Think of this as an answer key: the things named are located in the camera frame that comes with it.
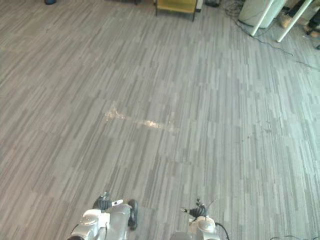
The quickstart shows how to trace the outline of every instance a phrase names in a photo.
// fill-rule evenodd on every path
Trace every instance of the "wire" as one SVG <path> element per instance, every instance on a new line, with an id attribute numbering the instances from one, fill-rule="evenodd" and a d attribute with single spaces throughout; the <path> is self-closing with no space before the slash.
<path id="1" fill-rule="evenodd" d="M 274 237 L 270 238 L 269 240 L 273 240 L 273 239 L 284 239 L 284 238 L 294 238 L 294 239 L 298 239 L 298 240 L 309 240 L 309 239 L 307 239 L 307 238 L 299 238 L 299 237 L 293 236 L 293 235 L 286 235 L 286 236 L 283 236 L 283 237 L 274 236 Z M 316 236 L 316 237 L 314 237 L 312 240 L 315 240 L 315 239 L 320 239 L 320 236 Z"/>
<path id="2" fill-rule="evenodd" d="M 269 30 L 271 29 L 271 27 L 275 24 L 275 20 L 273 19 L 272 20 L 273 21 L 273 23 L 271 23 L 270 24 L 270 26 L 265 30 L 265 31 L 263 31 L 263 33 L 261 33 L 261 34 L 259 34 L 259 35 L 255 35 L 255 37 L 260 37 L 260 36 L 262 36 L 262 35 L 265 35 L 267 32 L 269 32 Z"/>
<path id="3" fill-rule="evenodd" d="M 268 32 L 268 31 L 271 29 L 271 26 L 272 26 L 274 23 L 273 23 L 273 24 L 269 27 L 269 29 L 266 30 L 264 33 L 262 33 L 262 34 L 260 34 L 260 35 L 258 35 L 258 36 L 251 36 L 251 34 L 250 34 L 249 32 L 247 32 L 246 29 L 244 29 L 241 25 L 238 24 L 238 21 L 237 21 L 237 20 L 233 19 L 232 17 L 230 17 L 230 19 L 235 23 L 235 25 L 236 25 L 237 27 L 239 27 L 239 28 L 242 30 L 242 32 L 244 32 L 245 34 L 249 35 L 251 38 L 257 40 L 259 43 L 266 44 L 266 45 L 272 47 L 273 49 L 281 50 L 283 53 L 294 57 L 294 55 L 293 55 L 291 52 L 288 52 L 288 51 L 282 49 L 281 47 L 273 46 L 273 45 L 270 44 L 269 42 L 262 41 L 262 40 L 260 40 L 259 38 L 257 38 L 257 37 L 259 37 L 259 36 L 264 35 L 266 32 Z M 311 66 L 311 65 L 309 65 L 309 64 L 307 64 L 307 63 L 305 63 L 305 62 L 303 62 L 303 61 L 300 61 L 300 60 L 294 60 L 294 61 L 295 61 L 296 63 L 303 64 L 303 65 L 305 65 L 305 66 L 308 67 L 308 68 L 311 68 L 311 69 L 315 69 L 315 70 L 320 71 L 320 68 L 315 67 L 315 66 Z"/>
<path id="4" fill-rule="evenodd" d="M 224 230 L 224 232 L 225 232 L 225 234 L 226 234 L 226 239 L 227 239 L 227 240 L 230 240 L 229 235 L 228 235 L 228 232 L 227 232 L 227 230 L 225 229 L 225 227 L 224 227 L 221 223 L 219 223 L 219 222 L 216 222 L 215 225 L 220 226 L 221 228 L 223 228 L 223 230 Z"/>
<path id="5" fill-rule="evenodd" d="M 244 33 L 248 34 L 251 38 L 258 40 L 258 42 L 260 42 L 262 44 L 267 44 L 267 45 L 269 45 L 270 47 L 272 47 L 274 49 L 279 49 L 282 52 L 284 52 L 285 54 L 291 55 L 292 57 L 294 56 L 292 53 L 290 53 L 290 52 L 288 52 L 286 50 L 283 50 L 281 47 L 273 46 L 269 42 L 261 41 L 259 38 L 255 37 L 255 36 L 251 36 L 251 34 L 249 32 L 247 32 L 242 26 L 240 26 L 236 20 L 234 20 L 233 18 L 231 18 L 231 19 L 234 21 L 235 25 L 237 25 Z"/>

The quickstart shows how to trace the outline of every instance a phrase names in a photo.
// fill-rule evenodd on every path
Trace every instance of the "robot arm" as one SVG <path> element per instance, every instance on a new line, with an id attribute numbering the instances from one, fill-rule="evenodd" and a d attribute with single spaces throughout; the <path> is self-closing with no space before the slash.
<path id="1" fill-rule="evenodd" d="M 111 202 L 106 192 L 82 215 L 67 240 L 126 240 L 128 228 L 137 227 L 137 214 L 137 201 Z"/>

